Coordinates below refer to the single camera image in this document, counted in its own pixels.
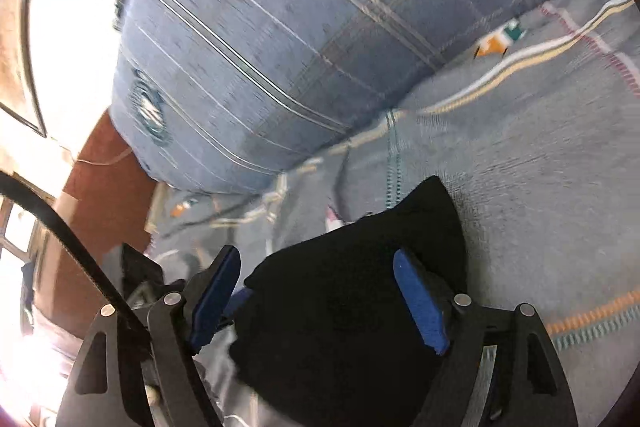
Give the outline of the black pants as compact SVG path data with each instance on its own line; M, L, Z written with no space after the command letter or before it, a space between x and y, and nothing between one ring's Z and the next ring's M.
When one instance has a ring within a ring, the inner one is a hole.
M258 265L234 318L229 353L239 380L300 425L410 425L439 359L396 283L396 251L465 291L461 223L437 176L390 210Z

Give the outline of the brown wooden headboard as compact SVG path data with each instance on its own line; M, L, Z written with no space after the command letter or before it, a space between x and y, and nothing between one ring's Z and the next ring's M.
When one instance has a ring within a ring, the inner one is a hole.
M103 114L75 162L54 209L96 261L126 243L144 251L144 231L156 182ZM105 299L60 242L48 238L37 277L35 306L53 324L84 337Z

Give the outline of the grey patterned bed sheet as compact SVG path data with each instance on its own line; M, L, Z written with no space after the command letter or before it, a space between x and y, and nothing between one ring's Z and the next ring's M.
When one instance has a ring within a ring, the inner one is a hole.
M600 423L639 361L639 8L550 0L518 20L504 55L465 53L367 129L279 174L262 195L193 187L172 102L186 90L171 0L134 0L112 117L169 185L150 247L169 280L231 239L245 271L281 248L395 206L439 176L460 212L470 289L533 303L580 425Z

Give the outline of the blue plaid pillow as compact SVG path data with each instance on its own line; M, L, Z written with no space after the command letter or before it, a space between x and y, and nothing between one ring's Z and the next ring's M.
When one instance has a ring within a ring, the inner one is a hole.
M148 175L253 194L546 0L118 0L110 117Z

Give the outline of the framed picture on wall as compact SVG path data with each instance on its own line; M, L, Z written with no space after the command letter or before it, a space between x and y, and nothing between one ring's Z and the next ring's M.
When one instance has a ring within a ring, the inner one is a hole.
M30 0L1 0L1 109L45 138L30 55Z

